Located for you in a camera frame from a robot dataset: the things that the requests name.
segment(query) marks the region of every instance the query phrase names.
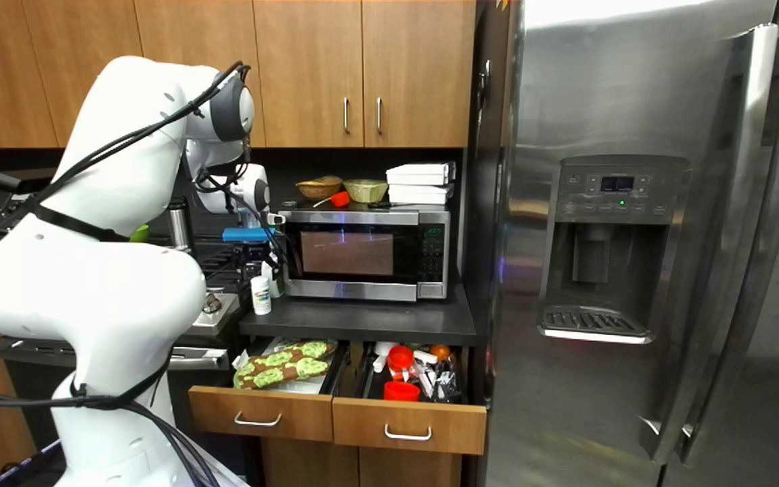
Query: stainless steel refrigerator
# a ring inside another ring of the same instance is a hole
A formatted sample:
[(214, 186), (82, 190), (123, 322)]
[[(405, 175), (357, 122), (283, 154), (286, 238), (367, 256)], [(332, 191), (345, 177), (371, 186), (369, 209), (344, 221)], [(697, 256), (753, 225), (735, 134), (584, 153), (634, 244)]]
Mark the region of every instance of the stainless steel refrigerator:
[(486, 485), (779, 485), (779, 2), (515, 8)]

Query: stack of white boxes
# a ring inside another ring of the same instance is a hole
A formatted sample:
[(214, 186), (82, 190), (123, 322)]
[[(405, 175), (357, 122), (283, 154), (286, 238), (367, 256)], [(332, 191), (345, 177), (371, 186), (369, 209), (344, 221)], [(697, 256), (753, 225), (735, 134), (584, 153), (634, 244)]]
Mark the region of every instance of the stack of white boxes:
[(446, 204), (452, 197), (455, 163), (414, 163), (387, 169), (390, 203)]

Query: countertop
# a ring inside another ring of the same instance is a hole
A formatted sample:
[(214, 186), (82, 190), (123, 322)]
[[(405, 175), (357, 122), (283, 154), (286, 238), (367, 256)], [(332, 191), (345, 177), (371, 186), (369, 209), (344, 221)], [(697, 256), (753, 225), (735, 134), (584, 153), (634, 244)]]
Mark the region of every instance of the countertop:
[(272, 305), (272, 312), (261, 317), (247, 312), (240, 320), (240, 332), (353, 342), (385, 340), (451, 346), (485, 342), (485, 335), (473, 324), (460, 283), (451, 284), (445, 300), (401, 303), (281, 296)]

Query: dispenser control panel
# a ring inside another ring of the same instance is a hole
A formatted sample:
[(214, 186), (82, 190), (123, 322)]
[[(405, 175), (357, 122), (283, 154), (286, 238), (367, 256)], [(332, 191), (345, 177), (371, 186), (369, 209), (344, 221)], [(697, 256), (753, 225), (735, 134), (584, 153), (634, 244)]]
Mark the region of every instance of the dispenser control panel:
[[(618, 156), (603, 156), (609, 161)], [(597, 162), (591, 157), (579, 162)], [(557, 185), (556, 221), (671, 224), (686, 178), (679, 158), (659, 164), (579, 164), (563, 161)]]

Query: red cup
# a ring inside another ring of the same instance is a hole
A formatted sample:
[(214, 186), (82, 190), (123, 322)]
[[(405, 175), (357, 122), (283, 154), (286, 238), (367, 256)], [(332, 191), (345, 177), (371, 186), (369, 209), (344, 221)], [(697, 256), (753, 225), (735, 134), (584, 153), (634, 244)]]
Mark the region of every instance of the red cup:
[(420, 388), (407, 382), (387, 382), (383, 385), (383, 398), (416, 402), (420, 400)]
[(393, 375), (414, 367), (414, 352), (407, 346), (393, 346), (387, 355), (387, 366)]

